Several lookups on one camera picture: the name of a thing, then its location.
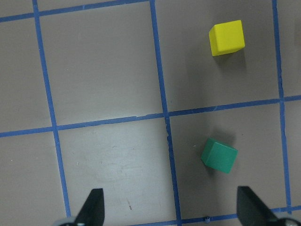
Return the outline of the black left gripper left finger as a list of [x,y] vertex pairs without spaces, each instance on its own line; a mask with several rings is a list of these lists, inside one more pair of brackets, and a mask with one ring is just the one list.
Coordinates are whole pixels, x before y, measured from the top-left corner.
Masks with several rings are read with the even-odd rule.
[[105,219],[104,193],[102,188],[92,189],[75,218],[76,226],[102,226]]

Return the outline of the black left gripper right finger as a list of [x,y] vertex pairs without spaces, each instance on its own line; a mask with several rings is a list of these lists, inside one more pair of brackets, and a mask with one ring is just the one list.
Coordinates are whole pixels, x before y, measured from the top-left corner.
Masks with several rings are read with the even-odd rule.
[[248,186],[238,186],[237,217],[243,226],[283,226],[267,205]]

